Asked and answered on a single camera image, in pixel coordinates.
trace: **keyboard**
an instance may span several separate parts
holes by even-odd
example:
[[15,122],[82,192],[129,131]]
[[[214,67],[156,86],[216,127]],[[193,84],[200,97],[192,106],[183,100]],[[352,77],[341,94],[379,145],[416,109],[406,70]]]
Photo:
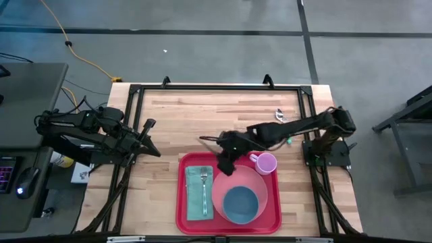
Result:
[[10,193],[21,157],[0,157],[0,194]]

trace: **pink plate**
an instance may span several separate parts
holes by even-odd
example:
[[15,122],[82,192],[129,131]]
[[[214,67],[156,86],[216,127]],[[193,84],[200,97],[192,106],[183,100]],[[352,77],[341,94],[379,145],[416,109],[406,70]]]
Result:
[[267,187],[261,175],[259,175],[254,169],[236,165],[236,170],[231,176],[226,176],[224,173],[219,173],[213,182],[211,199],[213,206],[216,211],[226,220],[228,220],[223,213],[222,204],[223,197],[231,188],[235,186],[245,186],[255,192],[259,201],[259,209],[254,220],[263,213],[265,206],[267,205],[268,193]]

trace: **red tray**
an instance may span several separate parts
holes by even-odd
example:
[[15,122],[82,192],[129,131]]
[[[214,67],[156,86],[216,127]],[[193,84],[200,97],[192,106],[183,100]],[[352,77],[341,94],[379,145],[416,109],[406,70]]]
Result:
[[[213,153],[188,153],[180,160],[178,168],[177,209],[175,222],[179,230],[189,235],[238,235],[238,234],[272,234],[281,226],[281,203],[279,199],[279,186],[277,173],[263,176],[269,192],[269,199],[263,214],[251,223],[237,225],[224,219],[215,209],[212,220],[187,221],[186,220],[186,178],[185,168],[194,165],[210,165],[213,167],[213,180],[221,173],[217,168],[217,159]],[[236,165],[245,165],[254,168],[254,163],[248,157],[240,157]]]

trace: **teal cloth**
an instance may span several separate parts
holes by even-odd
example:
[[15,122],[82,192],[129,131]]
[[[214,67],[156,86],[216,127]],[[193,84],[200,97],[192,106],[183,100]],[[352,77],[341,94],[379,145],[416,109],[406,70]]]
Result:
[[203,181],[201,180],[202,166],[189,166],[186,168],[186,191],[188,197],[187,220],[209,220],[213,219],[213,202],[211,200],[211,188],[213,186],[213,168],[206,166],[207,179],[205,190],[207,198],[207,215],[204,216],[203,210]]

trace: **spoon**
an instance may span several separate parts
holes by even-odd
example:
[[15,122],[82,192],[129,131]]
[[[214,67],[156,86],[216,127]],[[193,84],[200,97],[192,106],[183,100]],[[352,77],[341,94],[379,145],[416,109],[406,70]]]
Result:
[[275,117],[276,119],[281,122],[281,123],[286,123],[288,122],[288,119],[286,117],[284,117],[284,113],[282,113],[281,109],[276,109],[275,112]]
[[[276,109],[275,117],[276,117],[276,119],[277,119],[279,122],[281,122],[281,123],[286,123],[286,122],[288,122],[288,118],[284,117],[284,113],[282,113],[281,109],[279,109],[279,108]],[[288,139],[286,140],[286,142],[287,142],[288,144],[292,144],[292,138],[288,138]]]

